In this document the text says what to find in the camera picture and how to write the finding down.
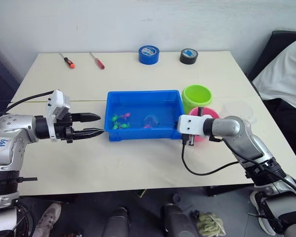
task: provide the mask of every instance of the screwdriver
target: screwdriver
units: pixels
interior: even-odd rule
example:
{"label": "screwdriver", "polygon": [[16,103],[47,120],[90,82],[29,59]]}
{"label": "screwdriver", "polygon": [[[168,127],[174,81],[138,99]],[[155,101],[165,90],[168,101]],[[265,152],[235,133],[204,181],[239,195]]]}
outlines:
{"label": "screwdriver", "polygon": [[72,61],[70,61],[67,57],[65,57],[62,53],[59,53],[59,54],[62,56],[64,61],[68,64],[68,66],[73,69],[74,68],[74,63]]}
{"label": "screwdriver", "polygon": [[95,63],[98,65],[98,67],[103,70],[105,68],[103,63],[98,58],[94,57],[94,55],[91,52],[89,53],[91,57],[94,59]]}

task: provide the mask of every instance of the person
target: person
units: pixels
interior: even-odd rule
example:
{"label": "person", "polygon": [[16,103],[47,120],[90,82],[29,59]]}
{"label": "person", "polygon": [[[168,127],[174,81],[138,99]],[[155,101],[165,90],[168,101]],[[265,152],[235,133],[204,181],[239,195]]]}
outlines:
{"label": "person", "polygon": [[61,213],[61,204],[52,203],[43,213],[36,225],[33,237],[49,237],[50,231],[58,221]]}
{"label": "person", "polygon": [[[296,155],[296,41],[274,58],[253,84]],[[257,192],[250,195],[258,214],[264,215],[258,207],[259,198]],[[259,224],[267,234],[276,234],[267,219],[259,218]]]}

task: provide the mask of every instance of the white table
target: white table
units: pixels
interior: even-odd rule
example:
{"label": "white table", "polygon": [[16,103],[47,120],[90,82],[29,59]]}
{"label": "white table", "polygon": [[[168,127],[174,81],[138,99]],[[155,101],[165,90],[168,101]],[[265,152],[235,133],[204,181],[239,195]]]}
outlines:
{"label": "white table", "polygon": [[[190,84],[202,84],[213,93],[209,107],[227,116],[250,119],[253,133],[273,152],[282,168],[296,178],[296,157],[264,104],[232,58],[230,52],[199,52],[194,65],[179,62],[178,52],[160,53],[155,65],[143,65],[137,53],[99,53],[106,68],[98,69],[88,53],[65,54],[76,65],[69,69],[58,54],[39,54],[12,101],[29,95],[61,89],[70,96],[70,112],[92,112],[101,121],[78,123],[76,128],[104,125],[108,91],[182,90]],[[18,114],[45,115],[45,98],[26,102],[11,110]],[[247,109],[236,109],[236,103]],[[87,193],[149,188],[212,186],[251,183],[240,165],[218,173],[198,177],[185,170],[181,161],[181,142],[171,139],[109,142],[99,137],[51,143],[48,139],[30,144],[25,151],[21,173],[37,176],[37,182],[20,184],[22,195]],[[195,172],[208,172],[235,157],[224,143],[201,142],[187,147],[185,157]]]}
{"label": "white table", "polygon": [[[60,89],[72,101],[105,101],[109,91],[182,91],[192,84],[207,86],[215,98],[256,95],[228,51],[199,52],[193,65],[181,63],[179,52],[161,52],[154,65],[141,64],[138,53],[94,54],[104,63],[104,70],[97,67],[89,53],[64,55],[74,62],[74,69],[57,53],[39,54],[12,102],[54,89]],[[46,101],[46,97],[34,101]]]}
{"label": "white table", "polygon": [[[211,107],[222,111],[235,98],[217,98]],[[249,97],[256,121],[253,133],[273,152],[282,168],[296,178],[296,157],[274,120],[257,97]],[[70,111],[92,112],[104,118],[106,102],[72,102]],[[44,115],[45,103],[24,103],[12,110],[20,114]],[[243,116],[241,111],[236,116]],[[103,127],[104,120],[76,123],[75,128]],[[91,139],[52,143],[49,139],[29,144],[21,174],[37,176],[36,182],[19,185],[22,195],[87,193],[149,188],[192,187],[251,183],[240,165],[230,166],[209,176],[195,176],[181,161],[181,142],[171,139],[109,142],[107,134]],[[208,172],[236,161],[224,143],[204,141],[186,147],[188,166]]]}

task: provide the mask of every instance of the shoe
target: shoe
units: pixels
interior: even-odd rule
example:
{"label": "shoe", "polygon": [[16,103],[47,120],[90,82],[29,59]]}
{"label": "shoe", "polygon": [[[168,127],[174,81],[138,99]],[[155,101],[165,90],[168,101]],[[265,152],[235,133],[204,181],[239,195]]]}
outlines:
{"label": "shoe", "polygon": [[[251,201],[252,205],[255,206],[258,214],[264,215],[264,213],[261,213],[259,210],[259,205],[258,205],[257,198],[256,198],[257,193],[258,193],[257,191],[254,191],[250,194],[250,201]],[[273,230],[273,228],[271,227],[271,225],[267,219],[259,217],[259,224],[260,224],[261,228],[264,230],[264,232],[266,232],[268,235],[270,235],[270,236],[276,235],[275,231]]]}
{"label": "shoe", "polygon": [[43,213],[41,219],[39,220],[33,237],[49,237],[50,230],[53,228],[54,224],[58,221],[61,213],[61,204],[53,203],[51,204]]}

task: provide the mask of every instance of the black chair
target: black chair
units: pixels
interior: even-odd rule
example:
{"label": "black chair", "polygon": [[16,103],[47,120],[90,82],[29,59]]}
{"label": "black chair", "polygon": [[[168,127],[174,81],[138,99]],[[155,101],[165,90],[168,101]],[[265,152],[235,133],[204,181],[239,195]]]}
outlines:
{"label": "black chair", "polygon": [[273,31],[258,61],[247,75],[249,81],[253,81],[280,52],[295,41],[296,31]]}

